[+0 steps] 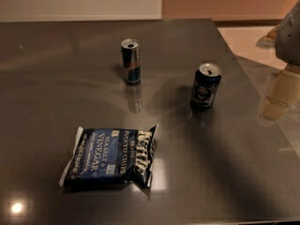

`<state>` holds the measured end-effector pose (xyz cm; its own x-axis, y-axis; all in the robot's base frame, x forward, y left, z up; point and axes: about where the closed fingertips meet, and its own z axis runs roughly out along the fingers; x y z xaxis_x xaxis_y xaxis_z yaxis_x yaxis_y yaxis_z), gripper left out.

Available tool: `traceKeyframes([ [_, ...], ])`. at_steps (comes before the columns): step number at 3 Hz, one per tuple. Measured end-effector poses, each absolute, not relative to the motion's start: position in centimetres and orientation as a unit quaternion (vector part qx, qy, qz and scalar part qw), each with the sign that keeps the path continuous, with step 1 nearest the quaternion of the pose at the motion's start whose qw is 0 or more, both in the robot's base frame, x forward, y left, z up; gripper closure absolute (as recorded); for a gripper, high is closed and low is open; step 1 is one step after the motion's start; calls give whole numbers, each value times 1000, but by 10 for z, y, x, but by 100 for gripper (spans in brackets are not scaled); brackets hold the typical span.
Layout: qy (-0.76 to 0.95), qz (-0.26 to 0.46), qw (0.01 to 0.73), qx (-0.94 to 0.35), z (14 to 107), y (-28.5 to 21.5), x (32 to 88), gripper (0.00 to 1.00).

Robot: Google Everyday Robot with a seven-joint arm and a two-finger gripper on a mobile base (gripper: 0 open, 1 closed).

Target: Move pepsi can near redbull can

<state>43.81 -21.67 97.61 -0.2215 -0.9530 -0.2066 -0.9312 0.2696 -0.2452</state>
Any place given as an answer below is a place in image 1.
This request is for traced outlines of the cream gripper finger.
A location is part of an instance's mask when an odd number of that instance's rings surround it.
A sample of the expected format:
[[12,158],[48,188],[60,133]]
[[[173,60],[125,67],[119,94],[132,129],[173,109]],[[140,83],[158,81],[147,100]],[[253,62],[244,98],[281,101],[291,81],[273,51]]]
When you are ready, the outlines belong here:
[[264,36],[258,39],[256,46],[263,49],[272,49],[275,47],[276,39],[278,36],[278,27],[275,26]]
[[272,72],[260,103],[260,117],[279,120],[300,99],[300,67],[288,64]]

